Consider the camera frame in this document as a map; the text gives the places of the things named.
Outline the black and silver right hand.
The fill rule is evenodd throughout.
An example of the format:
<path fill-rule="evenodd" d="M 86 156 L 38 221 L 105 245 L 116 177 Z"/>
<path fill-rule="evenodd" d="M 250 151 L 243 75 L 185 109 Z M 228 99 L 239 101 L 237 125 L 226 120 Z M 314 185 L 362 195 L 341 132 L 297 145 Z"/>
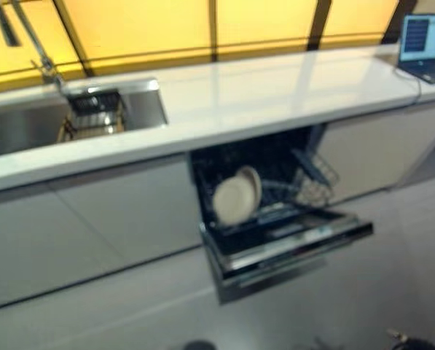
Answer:
<path fill-rule="evenodd" d="M 435 350 L 435 343 L 425 339 L 413 338 L 393 329 L 388 329 L 387 334 L 395 340 L 392 350 Z"/>

